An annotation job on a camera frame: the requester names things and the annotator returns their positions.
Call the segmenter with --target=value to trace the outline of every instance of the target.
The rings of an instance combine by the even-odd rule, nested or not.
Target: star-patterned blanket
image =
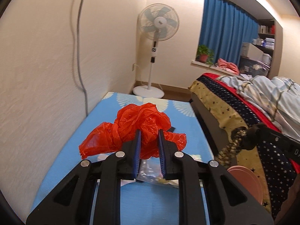
[[[261,112],[235,94],[235,89],[229,89],[215,80],[216,77],[206,73],[194,81],[190,90],[218,120],[219,127],[227,132],[230,142],[232,130],[241,126],[249,128],[264,122],[278,131]],[[237,155],[237,162],[251,169],[259,178],[263,186],[262,205],[275,219],[296,177],[290,161],[275,145],[264,141],[251,151],[242,150]]]

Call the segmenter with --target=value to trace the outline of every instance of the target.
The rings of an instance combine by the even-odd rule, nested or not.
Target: fan pole
[[[148,90],[151,88],[152,67],[153,67],[153,63],[155,63],[155,58],[157,55],[157,46],[158,46],[158,41],[157,41],[157,36],[156,36],[157,33],[158,33],[158,31],[155,32],[155,36],[154,36],[154,40],[153,40],[153,47],[151,49],[151,65],[150,65],[150,73],[149,73],[149,80],[148,80]]]
[[[150,65],[150,74],[149,74],[149,80],[148,80],[148,90],[151,88],[151,75],[152,75],[152,65],[153,63],[151,63]]]

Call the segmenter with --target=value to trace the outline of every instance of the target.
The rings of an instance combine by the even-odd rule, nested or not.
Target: fan base
[[[136,95],[136,96],[141,96],[141,97],[147,97],[147,98],[162,98],[165,93],[156,88],[151,86],[150,89],[148,90],[148,86],[146,85],[141,85],[141,86],[137,86],[134,87],[132,92]]]

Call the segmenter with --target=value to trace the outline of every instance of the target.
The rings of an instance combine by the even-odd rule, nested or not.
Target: folded cloth
[[[218,59],[218,65],[217,65],[217,67],[220,68],[220,69],[223,69],[225,71],[237,74],[237,75],[240,74],[238,66],[236,66],[234,63],[229,63],[229,62],[225,61],[222,58]]]
[[[240,76],[242,76],[244,79],[246,79],[246,80],[251,80],[251,79],[253,79],[253,76],[252,75],[248,75],[248,74],[242,74],[242,73],[240,73]]]

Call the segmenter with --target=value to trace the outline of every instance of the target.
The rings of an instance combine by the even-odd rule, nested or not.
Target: standing fan
[[[158,42],[170,39],[175,35],[179,27],[179,17],[174,8],[168,5],[161,3],[152,4],[146,7],[139,15],[138,26],[142,34],[153,40],[153,47],[151,49],[148,86],[137,86],[133,89],[133,93],[142,97],[162,98],[164,92],[151,86],[152,67],[157,55]]]

